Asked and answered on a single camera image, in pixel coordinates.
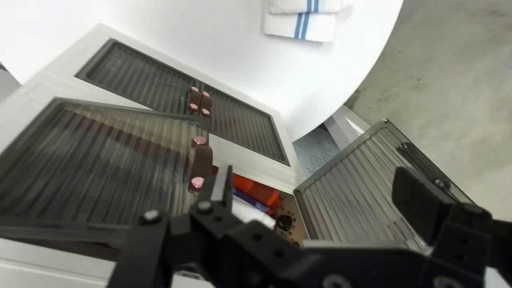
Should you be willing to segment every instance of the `gray floor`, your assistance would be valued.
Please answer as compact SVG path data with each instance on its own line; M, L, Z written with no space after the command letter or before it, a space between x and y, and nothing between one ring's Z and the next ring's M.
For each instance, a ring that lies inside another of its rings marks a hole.
M390 118L467 195L512 221L512 1L406 0L349 104Z

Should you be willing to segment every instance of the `blue stripe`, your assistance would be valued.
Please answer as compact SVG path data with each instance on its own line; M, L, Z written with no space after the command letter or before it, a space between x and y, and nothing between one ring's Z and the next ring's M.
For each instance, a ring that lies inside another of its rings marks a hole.
M302 25L302 35L301 35L302 40L305 38L305 33L307 33L309 14L310 13L305 13L305 19L304 19L304 25Z
M301 32L301 22L302 22L302 13L297 14L297 22L294 24L294 38L299 38Z

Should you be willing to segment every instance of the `metal vent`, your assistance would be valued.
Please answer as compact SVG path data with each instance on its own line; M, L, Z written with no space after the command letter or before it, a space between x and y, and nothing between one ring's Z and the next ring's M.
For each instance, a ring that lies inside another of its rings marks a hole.
M379 123L296 189L309 235L313 240L401 243L425 249L392 203L397 166L416 168L459 201L470 201L390 121Z
M0 157L0 237L123 243L147 209L182 214L195 121L53 101Z
M209 133L289 165L269 113L123 43L109 40L77 77L165 113L187 113L185 91L190 85L203 88L211 94L213 113L197 120Z

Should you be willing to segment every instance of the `folded towel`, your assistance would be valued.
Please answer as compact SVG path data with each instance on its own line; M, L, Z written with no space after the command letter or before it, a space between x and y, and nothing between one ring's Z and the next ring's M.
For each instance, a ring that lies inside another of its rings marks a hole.
M269 11L280 13L339 13L347 0L269 0Z
M309 41L334 41L336 14L272 14L264 13L264 32Z

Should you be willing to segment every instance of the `screw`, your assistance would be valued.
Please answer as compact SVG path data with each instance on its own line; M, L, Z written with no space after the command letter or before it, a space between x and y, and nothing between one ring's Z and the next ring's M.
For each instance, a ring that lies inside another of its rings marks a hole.
M142 216L144 222L157 222L160 219L160 211L158 209L147 209Z
M211 211L211 201L200 201L200 203L197 205L197 209L198 209L200 213L209 213L209 211Z
M435 288L464 288L457 280L453 280L449 277L435 277L433 278Z
M337 273L326 275L321 281L323 288L352 288L350 281Z

